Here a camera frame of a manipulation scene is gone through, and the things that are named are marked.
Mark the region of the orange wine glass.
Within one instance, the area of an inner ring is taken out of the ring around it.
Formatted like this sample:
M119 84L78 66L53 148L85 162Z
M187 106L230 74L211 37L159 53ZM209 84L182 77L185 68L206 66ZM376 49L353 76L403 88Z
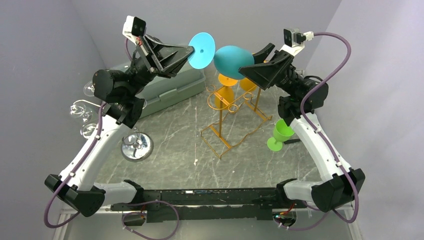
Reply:
M238 80L220 73L218 75L218 81L222 84L222 87L217 91L219 96L215 96L214 104L217 108L224 108L226 110L229 104L235 99L232 87L238 83Z
M245 91L245 92L252 92L257 88L257 85L249 80L248 78L243 78L239 81L239 86Z

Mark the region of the blue wine glass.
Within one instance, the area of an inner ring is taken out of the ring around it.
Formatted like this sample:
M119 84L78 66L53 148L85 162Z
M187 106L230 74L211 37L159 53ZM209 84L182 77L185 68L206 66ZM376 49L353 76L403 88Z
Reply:
M204 69L213 63L223 76L241 80L244 75L239 69L255 64L253 54L239 46L226 45L216 49L214 38L207 32L197 33L188 45L194 49L188 57L188 63L194 69Z

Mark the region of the orange wine glass front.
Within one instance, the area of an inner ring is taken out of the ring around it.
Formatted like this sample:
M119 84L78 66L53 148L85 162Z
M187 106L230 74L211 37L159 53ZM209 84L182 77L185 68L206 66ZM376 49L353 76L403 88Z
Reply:
M220 73L218 75L218 81L222 84L222 87L217 91L219 96L215 96L214 104L217 108L224 108L226 110L229 104L235 99L232 87L238 83L238 80Z

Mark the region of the green wine glass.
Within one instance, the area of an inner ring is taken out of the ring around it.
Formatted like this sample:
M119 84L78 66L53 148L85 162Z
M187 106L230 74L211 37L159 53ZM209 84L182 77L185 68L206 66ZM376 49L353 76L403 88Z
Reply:
M273 128L273 136L266 142L267 147L271 151L279 152L282 150L284 142L289 140L294 134L294 130L283 119L280 119Z

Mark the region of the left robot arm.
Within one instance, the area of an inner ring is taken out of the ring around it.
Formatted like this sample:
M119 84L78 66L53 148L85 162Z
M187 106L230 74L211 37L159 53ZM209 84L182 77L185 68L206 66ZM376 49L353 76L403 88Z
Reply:
M97 175L114 145L139 120L145 100L138 94L155 77L175 77L195 52L192 46L165 44L150 35L136 37L135 46L125 70L95 72L94 95L102 101L98 124L71 163L44 182L55 198L85 217L105 205L125 204L131 210L143 205L144 189L139 184L131 180L100 184Z

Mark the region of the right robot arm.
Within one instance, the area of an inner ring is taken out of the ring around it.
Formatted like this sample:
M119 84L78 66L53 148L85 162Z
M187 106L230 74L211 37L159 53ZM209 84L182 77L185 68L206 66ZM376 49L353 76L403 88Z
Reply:
M315 110L324 105L328 84L320 77L301 77L292 65L294 56L274 48L274 44L268 43L253 54L253 65L238 71L262 90L276 86L289 94L279 98L278 114L305 145L321 178L316 182L292 178L279 183L276 203L287 208L294 201L310 202L324 213L350 202L357 207L365 174L343 159L315 114Z

